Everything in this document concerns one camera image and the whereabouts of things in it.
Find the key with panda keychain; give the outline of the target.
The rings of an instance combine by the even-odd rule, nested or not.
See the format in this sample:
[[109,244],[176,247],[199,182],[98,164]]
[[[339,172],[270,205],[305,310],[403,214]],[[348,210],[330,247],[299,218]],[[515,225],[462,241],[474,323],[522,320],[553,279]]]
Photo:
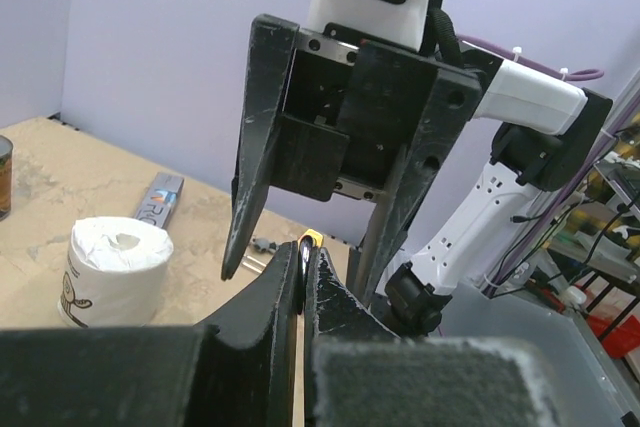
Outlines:
[[[259,256],[266,256],[267,254],[273,255],[277,248],[278,244],[276,242],[266,238],[254,237],[249,243],[249,249]],[[263,262],[261,258],[245,254],[241,266],[256,274],[260,274],[266,267],[266,263]]]

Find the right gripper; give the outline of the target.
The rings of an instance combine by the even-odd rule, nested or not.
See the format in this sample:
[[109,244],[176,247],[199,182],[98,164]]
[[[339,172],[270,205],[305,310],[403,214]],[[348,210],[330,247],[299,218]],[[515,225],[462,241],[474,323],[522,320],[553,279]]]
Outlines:
[[269,186],[326,202],[380,199],[357,269],[371,303],[440,167],[481,98],[461,45],[432,55],[362,36],[342,43],[261,14],[251,24],[221,279],[236,273]]

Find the small brass padlock with key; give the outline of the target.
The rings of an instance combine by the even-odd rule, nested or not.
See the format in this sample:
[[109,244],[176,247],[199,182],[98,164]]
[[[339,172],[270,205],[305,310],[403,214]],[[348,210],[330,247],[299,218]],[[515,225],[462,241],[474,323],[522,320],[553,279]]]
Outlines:
[[298,239],[297,267],[297,311],[301,314],[305,305],[305,288],[311,254],[314,248],[322,247],[324,236],[316,230],[307,229]]

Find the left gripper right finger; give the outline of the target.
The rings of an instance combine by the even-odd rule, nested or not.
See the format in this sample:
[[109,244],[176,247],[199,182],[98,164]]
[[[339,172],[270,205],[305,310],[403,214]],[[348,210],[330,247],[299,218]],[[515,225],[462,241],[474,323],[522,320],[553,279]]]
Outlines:
[[305,415],[313,426],[564,426],[567,410],[534,346],[504,338],[399,338],[310,255]]

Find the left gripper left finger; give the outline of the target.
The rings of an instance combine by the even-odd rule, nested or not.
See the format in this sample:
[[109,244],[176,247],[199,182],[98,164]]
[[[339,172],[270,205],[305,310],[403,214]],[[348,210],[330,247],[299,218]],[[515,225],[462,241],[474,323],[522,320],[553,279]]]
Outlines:
[[193,326],[1,335],[5,426],[287,426],[298,248]]

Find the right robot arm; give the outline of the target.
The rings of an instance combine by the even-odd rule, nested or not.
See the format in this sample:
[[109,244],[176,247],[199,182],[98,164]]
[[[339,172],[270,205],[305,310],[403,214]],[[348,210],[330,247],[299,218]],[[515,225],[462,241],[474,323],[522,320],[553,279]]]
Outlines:
[[[583,166],[612,102],[563,74],[458,35],[443,0],[311,0],[305,25],[251,25],[221,267],[238,269],[271,188],[374,204],[347,281],[384,322],[425,335],[489,237]],[[465,125],[499,123],[479,178],[435,236],[382,275]]]

